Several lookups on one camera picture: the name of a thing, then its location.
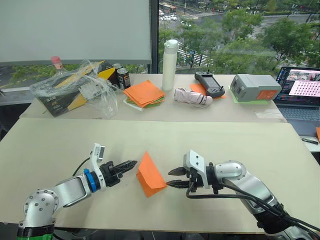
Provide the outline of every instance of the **laptop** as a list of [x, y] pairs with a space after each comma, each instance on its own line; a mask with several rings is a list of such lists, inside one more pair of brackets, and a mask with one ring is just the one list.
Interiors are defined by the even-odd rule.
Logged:
[[276, 78], [282, 90], [273, 100], [300, 136], [320, 127], [320, 68], [283, 66]]

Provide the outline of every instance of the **black cable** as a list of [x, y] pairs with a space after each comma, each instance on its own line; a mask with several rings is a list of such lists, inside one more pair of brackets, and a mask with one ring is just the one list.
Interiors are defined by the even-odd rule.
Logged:
[[[246, 191], [243, 191], [241, 189], [237, 189], [235, 187], [232, 187], [232, 186], [229, 186], [229, 185], [225, 185], [225, 184], [222, 184], [223, 187], [226, 187], [226, 188], [229, 188], [229, 189], [232, 189], [236, 192], [239, 192], [241, 194], [244, 194], [244, 195], [235, 195], [235, 194], [207, 194], [207, 195], [190, 195], [190, 191], [191, 189], [193, 188], [194, 186], [194, 182], [191, 183], [191, 185], [189, 186], [189, 188], [187, 189], [186, 191], [186, 196], [187, 198], [191, 198], [191, 199], [224, 199], [224, 198], [228, 198], [228, 199], [247, 199], [247, 200], [250, 200], [254, 203], [256, 203], [257, 205], [259, 205], [261, 208], [263, 208], [265, 211], [275, 215], [275, 216], [280, 216], [283, 214], [282, 211], [279, 211], [278, 209], [276, 209], [275, 207], [272, 207], [271, 205], [269, 205], [266, 201], [246, 192]], [[302, 220], [299, 220], [297, 218], [294, 218], [294, 217], [291, 217], [289, 216], [288, 214], [287, 215], [284, 215], [283, 218], [285, 220], [287, 220], [288, 222], [290, 222], [291, 224], [305, 230], [306, 232], [308, 232], [309, 234], [311, 234], [312, 236], [316, 237], [317, 239], [320, 239], [320, 237], [314, 233], [313, 231], [309, 230], [308, 228], [300, 225], [298, 222], [300, 222], [301, 224], [305, 224], [306, 226], [308, 226], [309, 228], [312, 228], [312, 229], [315, 229], [316, 231], [319, 231], [317, 227], [311, 225], [311, 224], [308, 224]]]
[[54, 236], [56, 239], [58, 239], [58, 240], [64, 240], [63, 238], [57, 236], [55, 233], [53, 233], [53, 236]]
[[79, 169], [82, 167], [83, 164], [86, 163], [86, 161], [88, 161], [90, 159], [90, 157], [88, 157], [87, 159], [85, 159], [78, 167], [77, 169], [74, 171], [74, 173], [72, 174], [72, 177], [75, 176], [77, 174], [77, 172], [79, 171]]

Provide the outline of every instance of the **green base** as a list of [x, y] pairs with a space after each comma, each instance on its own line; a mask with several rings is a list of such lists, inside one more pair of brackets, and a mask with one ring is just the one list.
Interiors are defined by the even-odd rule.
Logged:
[[31, 236], [31, 237], [21, 237], [17, 236], [16, 240], [52, 240], [53, 235], [52, 234], [45, 234], [42, 236]]

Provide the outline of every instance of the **white roller blind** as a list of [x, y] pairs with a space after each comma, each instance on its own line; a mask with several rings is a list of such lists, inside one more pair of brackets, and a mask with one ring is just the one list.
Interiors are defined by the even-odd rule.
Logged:
[[0, 63], [151, 62], [149, 0], [1, 0]]

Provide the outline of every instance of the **red bottle cap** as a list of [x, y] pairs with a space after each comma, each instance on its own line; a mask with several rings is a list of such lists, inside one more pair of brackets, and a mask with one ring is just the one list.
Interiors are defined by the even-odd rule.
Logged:
[[51, 62], [52, 62], [53, 64], [58, 64], [58, 63], [61, 63], [61, 59], [60, 59], [60, 57], [58, 57], [58, 56], [52, 56], [52, 57], [51, 57]]

